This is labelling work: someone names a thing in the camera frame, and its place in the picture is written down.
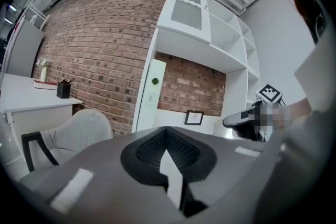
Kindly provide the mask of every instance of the picture frame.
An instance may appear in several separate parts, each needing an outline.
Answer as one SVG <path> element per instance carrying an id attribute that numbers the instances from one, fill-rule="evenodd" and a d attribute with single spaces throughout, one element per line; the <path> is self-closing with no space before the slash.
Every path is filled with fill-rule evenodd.
<path id="1" fill-rule="evenodd" d="M 187 115 L 185 116 L 184 125 L 201 125 L 203 120 L 204 112 L 187 110 Z"/>

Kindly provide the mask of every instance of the white cabinet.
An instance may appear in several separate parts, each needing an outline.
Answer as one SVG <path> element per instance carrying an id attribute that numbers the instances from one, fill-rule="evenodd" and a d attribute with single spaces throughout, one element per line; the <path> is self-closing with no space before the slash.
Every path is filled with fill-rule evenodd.
<path id="1" fill-rule="evenodd" d="M 211 43 L 206 0 L 166 0 L 157 27 Z"/>
<path id="2" fill-rule="evenodd" d="M 251 30 L 214 0 L 166 0 L 149 51 L 139 96 L 145 85 L 146 67 L 153 58 L 150 55 L 158 51 L 226 74 L 222 118 L 256 101 L 259 62 Z M 137 112 L 142 105 L 138 100 Z"/>

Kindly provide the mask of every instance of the white desk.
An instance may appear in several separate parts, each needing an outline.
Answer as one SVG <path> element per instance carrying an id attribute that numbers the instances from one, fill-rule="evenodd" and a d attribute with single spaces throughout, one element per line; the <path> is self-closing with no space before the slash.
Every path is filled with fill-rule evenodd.
<path id="1" fill-rule="evenodd" d="M 58 98 L 55 90 L 35 89 L 32 78 L 4 75 L 0 112 L 6 113 L 12 137 L 22 154 L 21 158 L 23 158 L 21 135 L 62 125 L 72 117 L 72 105 L 80 103 L 82 102 L 75 98 Z M 43 155 L 40 154 L 41 150 L 37 143 L 34 145 L 31 142 L 31 146 L 32 151 L 36 149 L 38 155 Z"/>

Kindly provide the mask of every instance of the white cabinet door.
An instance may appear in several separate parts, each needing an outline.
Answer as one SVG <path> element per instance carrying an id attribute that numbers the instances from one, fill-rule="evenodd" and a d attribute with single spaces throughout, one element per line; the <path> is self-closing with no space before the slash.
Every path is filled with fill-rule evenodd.
<path id="1" fill-rule="evenodd" d="M 166 0 L 158 28 L 169 29 L 211 43 L 207 0 Z"/>

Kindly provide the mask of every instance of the white shelf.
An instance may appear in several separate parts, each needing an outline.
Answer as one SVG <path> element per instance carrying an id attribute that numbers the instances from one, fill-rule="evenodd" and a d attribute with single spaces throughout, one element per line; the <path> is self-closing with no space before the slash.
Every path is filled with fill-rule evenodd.
<path id="1" fill-rule="evenodd" d="M 206 44 L 167 29 L 159 29 L 156 50 L 197 62 L 222 73 L 229 73 L 246 67 L 245 64 L 217 46 Z"/>
<path id="2" fill-rule="evenodd" d="M 257 50 L 250 50 L 247 52 L 247 64 L 251 71 L 259 76 L 259 61 Z"/>
<path id="3" fill-rule="evenodd" d="M 246 53 L 249 53 L 250 51 L 255 50 L 255 46 L 248 41 L 248 39 L 246 39 L 246 37 L 244 37 L 244 42 L 245 42 L 245 49 L 246 49 Z"/>
<path id="4" fill-rule="evenodd" d="M 211 43 L 213 44 L 223 46 L 241 36 L 231 25 L 213 14 L 210 14 L 210 28 Z"/>
<path id="5" fill-rule="evenodd" d="M 256 91 L 260 88 L 260 80 L 259 78 L 251 72 L 251 70 L 247 71 L 247 100 L 249 102 L 256 101 Z"/>
<path id="6" fill-rule="evenodd" d="M 255 45 L 255 43 L 254 43 L 254 39 L 253 39 L 251 30 L 248 30 L 248 31 L 245 32 L 243 35 L 244 35 L 244 38 L 245 38 L 249 43 L 251 43 L 251 45 L 255 48 L 256 45 Z"/>
<path id="7" fill-rule="evenodd" d="M 235 29 L 237 32 L 240 33 L 240 24 L 238 21 L 238 17 L 234 16 L 232 17 L 229 21 L 227 21 L 227 23 L 233 28 Z"/>
<path id="8" fill-rule="evenodd" d="M 221 20 L 228 23 L 231 20 L 231 18 L 235 17 L 235 15 L 231 11 L 223 7 L 220 3 L 214 0 L 206 0 L 206 1 L 208 3 L 209 13 L 217 16 Z"/>
<path id="9" fill-rule="evenodd" d="M 248 31 L 250 31 L 250 28 L 241 20 L 238 18 L 238 22 L 241 28 L 241 32 L 243 33 L 243 35 L 245 35 Z"/>
<path id="10" fill-rule="evenodd" d="M 219 44 L 211 44 L 212 46 L 218 48 L 221 51 L 226 52 L 229 56 L 239 61 L 242 65 L 247 65 L 247 58 L 244 52 L 244 43 L 243 37 L 240 37 L 238 40 L 234 40 L 225 46 Z"/>
<path id="11" fill-rule="evenodd" d="M 248 80 L 258 80 L 258 74 L 251 68 L 248 67 Z"/>
<path id="12" fill-rule="evenodd" d="M 246 68 L 226 74 L 222 118 L 245 110 L 248 86 L 247 76 Z"/>

